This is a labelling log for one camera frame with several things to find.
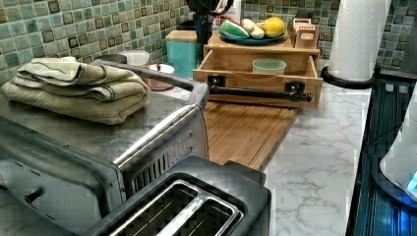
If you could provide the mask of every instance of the wooden tray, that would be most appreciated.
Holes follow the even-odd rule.
[[[291,127],[297,108],[209,102],[205,109],[209,160],[233,160],[262,170]]]
[[[316,108],[319,104],[323,79],[316,71],[319,49],[293,48],[286,36],[280,43],[265,46],[243,46],[222,41],[214,34],[206,46],[206,57],[200,67],[193,71],[196,81],[209,83],[208,77],[220,75],[225,77],[225,86],[237,89],[259,89],[284,91],[287,82],[305,83],[305,93],[311,93],[311,102],[293,102],[285,99],[261,97],[214,95],[211,101],[232,101],[251,104],[265,104],[285,107]],[[284,75],[265,75],[253,73],[253,61],[259,58],[283,60],[287,66]]]

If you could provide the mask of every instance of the wooden drawer organizer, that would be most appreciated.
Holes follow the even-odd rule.
[[[252,62],[259,58],[283,60],[287,66],[284,75],[265,75],[252,73]],[[215,33],[205,46],[205,59],[193,71],[194,80],[209,83],[208,77],[225,77],[227,88],[284,91],[287,82],[305,83],[304,93],[311,93],[311,102],[293,102],[286,99],[262,98],[211,94],[212,101],[232,101],[273,106],[316,108],[319,104],[323,79],[316,71],[320,58],[319,49],[293,48],[288,35],[278,43],[266,46],[244,46],[227,43]]]

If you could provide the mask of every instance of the toaster slot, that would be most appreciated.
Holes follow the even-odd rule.
[[[110,235],[156,235],[184,209],[184,206],[192,202],[197,194],[195,189],[175,182]]]
[[[230,227],[225,226],[233,216],[233,210],[217,201],[208,200],[181,227],[175,236],[213,236],[222,235]]]

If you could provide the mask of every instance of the wooden box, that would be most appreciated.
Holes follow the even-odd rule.
[[[319,30],[311,24],[310,19],[294,18],[288,24],[288,35],[295,48],[317,48]]]
[[[287,82],[304,82],[304,93],[311,93],[311,102],[293,102],[287,99],[211,94],[212,101],[231,101],[273,106],[316,108],[319,104],[323,79],[316,71],[320,58],[319,49],[293,48],[286,35],[281,41],[264,46],[244,46],[228,43],[214,34],[205,47],[205,59],[200,67],[193,71],[193,78],[209,83],[208,77],[225,77],[225,86],[235,89],[256,89],[266,91],[284,91]],[[284,75],[265,75],[253,73],[253,61],[259,58],[283,60],[287,65]]]

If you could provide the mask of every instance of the tile backsplash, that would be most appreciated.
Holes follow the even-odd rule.
[[[165,36],[190,16],[185,0],[0,0],[0,84],[33,57],[141,49],[165,62]]]
[[[322,57],[330,56],[340,0],[244,0],[244,17],[287,24],[300,8],[314,11]],[[378,63],[398,70],[417,0],[392,0]],[[33,57],[75,56],[90,62],[129,49],[166,62],[165,36],[192,14],[185,0],[0,0],[0,85]]]

